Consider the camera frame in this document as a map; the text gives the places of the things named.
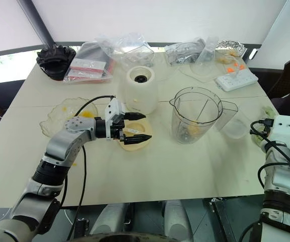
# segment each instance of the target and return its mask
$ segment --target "measuring cup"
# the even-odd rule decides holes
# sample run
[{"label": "measuring cup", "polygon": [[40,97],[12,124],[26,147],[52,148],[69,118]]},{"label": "measuring cup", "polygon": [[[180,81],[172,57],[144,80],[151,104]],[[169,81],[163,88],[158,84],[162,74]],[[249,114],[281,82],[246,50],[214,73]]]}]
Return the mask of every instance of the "measuring cup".
[{"label": "measuring cup", "polygon": [[172,136],[182,144],[196,142],[214,123],[221,130],[238,111],[234,103],[221,101],[201,87],[180,90],[170,104],[173,106]]}]

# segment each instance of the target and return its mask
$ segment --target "yellow food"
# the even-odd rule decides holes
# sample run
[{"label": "yellow food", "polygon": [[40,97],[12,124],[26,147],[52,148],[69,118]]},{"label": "yellow food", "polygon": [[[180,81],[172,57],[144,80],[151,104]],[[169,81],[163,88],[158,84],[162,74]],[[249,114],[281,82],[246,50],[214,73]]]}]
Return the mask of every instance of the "yellow food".
[{"label": "yellow food", "polygon": [[95,117],[93,115],[93,113],[88,111],[88,110],[82,111],[81,114],[79,114],[79,116],[82,116],[82,117]]},{"label": "yellow food", "polygon": [[188,132],[189,132],[189,134],[190,134],[191,136],[197,136],[197,135],[200,134],[200,129],[199,129],[199,127],[197,127],[197,126],[189,125],[189,126],[187,127],[187,130],[188,130]]}]

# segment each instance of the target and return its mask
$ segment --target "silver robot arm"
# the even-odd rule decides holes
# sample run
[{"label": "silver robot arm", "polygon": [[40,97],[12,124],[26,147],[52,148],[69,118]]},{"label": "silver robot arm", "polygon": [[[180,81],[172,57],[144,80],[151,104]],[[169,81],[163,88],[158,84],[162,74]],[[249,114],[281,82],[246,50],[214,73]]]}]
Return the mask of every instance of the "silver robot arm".
[{"label": "silver robot arm", "polygon": [[[267,137],[290,158],[290,116],[278,115],[274,120],[260,120],[270,129]],[[289,163],[277,149],[262,141],[266,163]],[[265,168],[264,201],[260,219],[254,224],[250,241],[290,242],[290,166],[272,165]]]},{"label": "silver robot arm", "polygon": [[56,197],[81,147],[97,138],[119,139],[125,144],[146,141],[151,136],[126,137],[122,130],[124,119],[144,117],[141,113],[125,113],[121,103],[113,98],[105,109],[105,120],[80,116],[69,119],[49,141],[34,175],[12,208],[10,219],[0,221],[0,241],[27,242],[48,232],[60,209]]}]

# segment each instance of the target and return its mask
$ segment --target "power strip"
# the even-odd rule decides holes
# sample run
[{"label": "power strip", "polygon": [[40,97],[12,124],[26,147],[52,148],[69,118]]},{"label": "power strip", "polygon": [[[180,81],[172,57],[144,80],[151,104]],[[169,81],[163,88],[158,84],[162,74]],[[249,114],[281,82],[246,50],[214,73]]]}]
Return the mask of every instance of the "power strip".
[{"label": "power strip", "polygon": [[215,82],[226,92],[254,84],[257,81],[258,77],[251,73],[249,69],[240,70],[237,75],[230,73],[215,79]]}]

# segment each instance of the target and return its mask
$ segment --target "plastic bag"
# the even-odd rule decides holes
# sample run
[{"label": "plastic bag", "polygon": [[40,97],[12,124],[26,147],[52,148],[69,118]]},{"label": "plastic bag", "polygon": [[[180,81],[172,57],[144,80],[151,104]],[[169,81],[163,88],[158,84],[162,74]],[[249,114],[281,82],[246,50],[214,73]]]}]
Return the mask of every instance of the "plastic bag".
[{"label": "plastic bag", "polygon": [[136,66],[153,66],[154,51],[139,33],[129,33],[116,38],[99,37],[96,41],[126,71]]},{"label": "plastic bag", "polygon": [[65,83],[102,83],[112,78],[114,60],[96,43],[86,42],[72,60],[63,81]]},{"label": "plastic bag", "polygon": [[204,40],[197,38],[192,42],[183,42],[165,46],[165,55],[171,66],[194,63],[205,47]]}]

